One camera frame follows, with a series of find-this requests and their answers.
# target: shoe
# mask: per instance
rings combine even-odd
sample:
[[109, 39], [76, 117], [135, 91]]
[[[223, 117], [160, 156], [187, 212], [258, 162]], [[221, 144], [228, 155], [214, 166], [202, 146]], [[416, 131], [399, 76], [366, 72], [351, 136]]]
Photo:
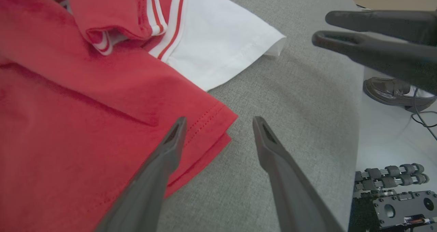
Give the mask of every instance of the shoe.
[[[408, 96], [411, 85], [398, 79], [386, 79], [386, 78], [370, 78], [364, 81], [363, 90], [370, 96], [370, 98], [391, 106], [404, 106], [405, 110], [409, 112], [415, 112], [413, 106], [413, 96]], [[437, 96], [424, 98], [415, 98], [415, 104], [417, 111], [421, 112], [429, 107], [434, 101], [437, 100]]]

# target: gray table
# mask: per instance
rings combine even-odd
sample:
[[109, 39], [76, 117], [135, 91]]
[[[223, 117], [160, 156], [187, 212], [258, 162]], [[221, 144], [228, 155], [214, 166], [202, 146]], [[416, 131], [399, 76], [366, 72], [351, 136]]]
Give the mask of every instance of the gray table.
[[359, 133], [363, 67], [316, 48], [333, 10], [353, 0], [233, 0], [287, 36], [280, 57], [261, 57], [210, 93], [239, 118], [232, 142], [164, 201], [158, 231], [279, 231], [267, 174], [259, 166], [252, 117], [263, 116], [340, 224], [348, 225]]

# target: leather loafer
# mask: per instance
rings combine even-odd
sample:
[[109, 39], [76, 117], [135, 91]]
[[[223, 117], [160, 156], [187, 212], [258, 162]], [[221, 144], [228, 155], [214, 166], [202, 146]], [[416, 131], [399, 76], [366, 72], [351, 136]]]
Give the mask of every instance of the leather loafer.
[[[398, 79], [387, 78], [370, 78], [364, 81], [363, 90], [372, 99], [391, 106], [404, 106], [405, 110], [415, 112], [413, 106], [413, 97], [407, 96], [410, 92], [410, 84], [400, 81]], [[422, 98], [416, 96], [415, 104], [417, 110], [423, 111], [429, 107], [437, 96], [430, 98]]]

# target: floor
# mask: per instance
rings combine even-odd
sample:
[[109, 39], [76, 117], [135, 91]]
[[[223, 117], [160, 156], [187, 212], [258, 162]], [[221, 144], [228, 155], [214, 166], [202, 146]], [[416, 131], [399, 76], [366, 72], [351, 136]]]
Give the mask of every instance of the floor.
[[[370, 68], [365, 68], [365, 79], [388, 78]], [[437, 111], [437, 103], [427, 110]], [[430, 181], [422, 185], [398, 186], [397, 192], [437, 192], [437, 141], [422, 125], [410, 119], [411, 113], [400, 106], [387, 106], [362, 93], [360, 112], [360, 139], [356, 170], [382, 169], [389, 165], [419, 163]], [[436, 124], [436, 114], [423, 115], [428, 125]]]

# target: shoe heel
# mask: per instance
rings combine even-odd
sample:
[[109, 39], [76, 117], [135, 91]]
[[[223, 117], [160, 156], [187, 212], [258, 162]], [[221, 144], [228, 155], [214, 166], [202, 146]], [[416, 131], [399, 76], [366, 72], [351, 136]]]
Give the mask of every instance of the shoe heel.
[[[416, 106], [416, 107], [417, 107], [417, 111], [418, 111], [418, 112], [421, 112], [421, 111], [425, 110], [426, 108], [428, 108], [431, 104], [432, 104], [432, 103], [427, 104], [427, 105], [424, 105], [424, 106]], [[407, 111], [409, 111], [409, 112], [413, 112], [413, 113], [415, 113], [414, 106], [405, 106], [405, 110], [407, 110]]]

